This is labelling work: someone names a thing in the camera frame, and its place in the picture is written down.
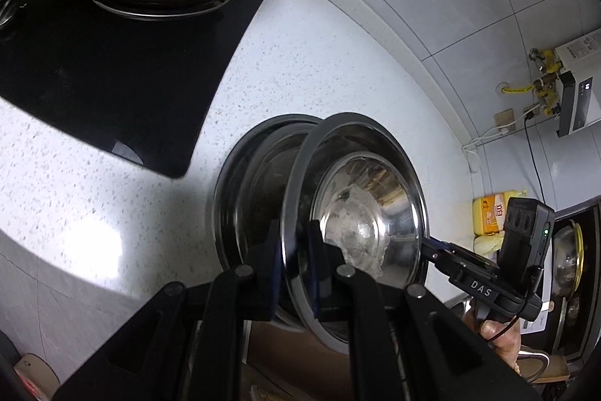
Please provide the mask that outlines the person's right hand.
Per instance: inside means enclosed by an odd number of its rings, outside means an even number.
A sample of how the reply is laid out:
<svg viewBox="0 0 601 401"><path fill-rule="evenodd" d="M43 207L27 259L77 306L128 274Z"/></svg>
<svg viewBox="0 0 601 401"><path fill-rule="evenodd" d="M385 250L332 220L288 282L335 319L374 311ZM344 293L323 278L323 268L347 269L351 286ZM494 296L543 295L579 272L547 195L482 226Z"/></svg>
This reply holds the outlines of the person's right hand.
<svg viewBox="0 0 601 401"><path fill-rule="evenodd" d="M518 352L521 350L521 327L515 322L511 327L509 324L501 324L487 319L479 322L475 316L475 309L467 312L462 321L468 329L479 335L486 341L493 339L491 343L493 352L507 363L518 375L521 373L518 367Z"/></svg>

